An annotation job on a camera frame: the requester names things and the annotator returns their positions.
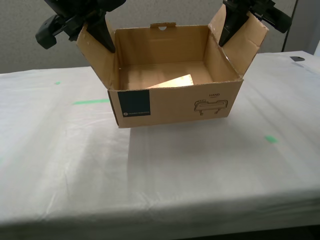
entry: black label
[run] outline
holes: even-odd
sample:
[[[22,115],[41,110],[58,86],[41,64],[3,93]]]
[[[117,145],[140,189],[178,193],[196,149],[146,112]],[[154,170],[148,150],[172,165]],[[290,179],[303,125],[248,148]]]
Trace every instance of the black label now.
[[[149,90],[119,91],[118,97],[124,118],[151,114]]]

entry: box side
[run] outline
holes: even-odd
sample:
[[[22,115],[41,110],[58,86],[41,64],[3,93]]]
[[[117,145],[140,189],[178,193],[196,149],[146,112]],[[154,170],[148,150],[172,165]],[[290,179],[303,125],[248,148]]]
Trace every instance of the box side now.
[[[114,33],[108,23],[107,25],[111,38],[113,42],[115,42]],[[90,33],[88,33],[87,25],[82,28],[76,44],[103,85],[107,89],[119,89],[118,56],[107,50]]]
[[[242,80],[175,88],[110,91],[120,128],[225,118]]]
[[[256,56],[269,29],[252,13],[237,33],[222,47],[236,71],[244,76]],[[226,6],[222,5],[208,25],[215,40],[219,42],[226,20]]]
[[[207,26],[174,26],[118,29],[120,67],[179,62],[201,62],[208,39]]]
[[[209,34],[203,62],[216,83],[238,81],[242,77],[222,52],[213,34]]]

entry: black object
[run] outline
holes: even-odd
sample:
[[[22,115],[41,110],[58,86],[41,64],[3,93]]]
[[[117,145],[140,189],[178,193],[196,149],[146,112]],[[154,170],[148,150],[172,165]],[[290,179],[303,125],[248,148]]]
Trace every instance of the black object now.
[[[249,18],[248,11],[283,34],[292,24],[291,17],[275,8],[271,0],[223,0],[223,4],[226,6],[226,18],[219,41],[221,47],[245,24]]]
[[[300,56],[291,56],[290,58],[295,62],[303,62],[303,61],[305,61],[305,59],[303,57],[300,57]]]
[[[55,38],[61,32],[76,41],[85,23],[87,31],[110,52],[116,48],[108,32],[105,21],[107,12],[112,12],[123,5],[126,0],[44,0],[56,15],[45,21],[35,35],[37,42],[49,49],[57,43]]]

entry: floor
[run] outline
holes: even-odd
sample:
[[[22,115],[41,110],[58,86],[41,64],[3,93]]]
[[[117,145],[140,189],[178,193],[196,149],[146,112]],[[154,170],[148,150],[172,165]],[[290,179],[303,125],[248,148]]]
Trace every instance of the floor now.
[[[320,240],[320,227],[296,227],[245,232],[220,236],[198,237],[192,238],[192,240]]]

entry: cardboard piece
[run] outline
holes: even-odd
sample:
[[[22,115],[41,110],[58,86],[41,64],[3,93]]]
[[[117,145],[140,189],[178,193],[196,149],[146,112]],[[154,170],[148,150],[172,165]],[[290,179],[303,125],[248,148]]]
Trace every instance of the cardboard piece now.
[[[120,128],[224,118],[268,32],[248,15],[222,48],[218,42],[225,5],[208,26],[167,22],[112,31],[108,24],[116,53],[95,40],[86,26],[77,45],[108,89]]]
[[[192,81],[192,77],[190,74],[181,76],[170,81],[165,81],[163,83],[147,87],[148,89],[160,89],[160,88],[177,88],[177,87],[186,87],[192,86],[194,81]]]

